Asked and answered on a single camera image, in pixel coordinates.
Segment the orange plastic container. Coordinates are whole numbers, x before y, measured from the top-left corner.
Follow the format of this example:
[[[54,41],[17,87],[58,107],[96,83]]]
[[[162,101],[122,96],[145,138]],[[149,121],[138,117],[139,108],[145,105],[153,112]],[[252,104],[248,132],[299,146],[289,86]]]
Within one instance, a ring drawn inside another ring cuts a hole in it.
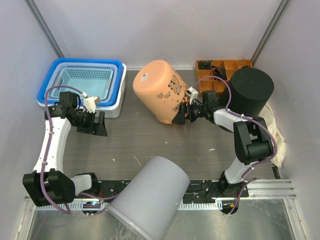
[[[133,80],[133,91],[141,102],[164,124],[171,124],[180,103],[189,101],[189,86],[164,60],[154,60],[143,67]]]

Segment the large black container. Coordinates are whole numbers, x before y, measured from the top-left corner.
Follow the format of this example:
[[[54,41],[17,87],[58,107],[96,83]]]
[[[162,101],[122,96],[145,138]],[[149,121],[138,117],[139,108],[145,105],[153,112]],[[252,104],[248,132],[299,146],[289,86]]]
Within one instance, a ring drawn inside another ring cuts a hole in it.
[[[264,71],[243,67],[228,82],[231,101],[228,109],[247,117],[256,118],[274,91],[272,78]]]

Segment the grey plastic container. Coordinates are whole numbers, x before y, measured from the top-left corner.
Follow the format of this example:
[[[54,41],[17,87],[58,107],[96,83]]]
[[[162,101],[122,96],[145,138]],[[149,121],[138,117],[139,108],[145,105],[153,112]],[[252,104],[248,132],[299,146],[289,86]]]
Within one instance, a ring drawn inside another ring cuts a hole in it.
[[[107,210],[141,239],[162,240],[189,184],[178,165],[153,156]]]

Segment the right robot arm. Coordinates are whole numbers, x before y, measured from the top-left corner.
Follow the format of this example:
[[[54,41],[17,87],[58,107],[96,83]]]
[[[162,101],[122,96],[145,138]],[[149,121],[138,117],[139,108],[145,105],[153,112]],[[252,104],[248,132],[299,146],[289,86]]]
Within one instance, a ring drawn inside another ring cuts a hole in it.
[[[225,197],[239,193],[245,184],[245,177],[254,165],[267,159],[275,153],[272,135],[267,129],[263,118],[251,118],[232,112],[219,106],[216,93],[205,91],[202,101],[198,100],[198,91],[188,88],[184,94],[184,101],[175,110],[177,115],[173,124],[184,125],[186,121],[195,122],[198,118],[220,126],[233,133],[236,158],[230,167],[223,171],[218,181],[220,194]]]

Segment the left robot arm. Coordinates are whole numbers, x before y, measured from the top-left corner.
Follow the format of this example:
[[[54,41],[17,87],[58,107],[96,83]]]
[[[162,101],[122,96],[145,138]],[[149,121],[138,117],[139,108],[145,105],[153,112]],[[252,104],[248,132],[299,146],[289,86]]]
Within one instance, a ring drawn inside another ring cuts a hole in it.
[[[37,207],[66,205],[82,192],[88,198],[99,195],[100,185],[93,172],[68,177],[63,171],[66,141],[72,127],[83,134],[108,135],[104,112],[96,113],[99,102],[98,96],[64,91],[57,102],[46,105],[41,151],[32,173],[22,178],[24,188]]]

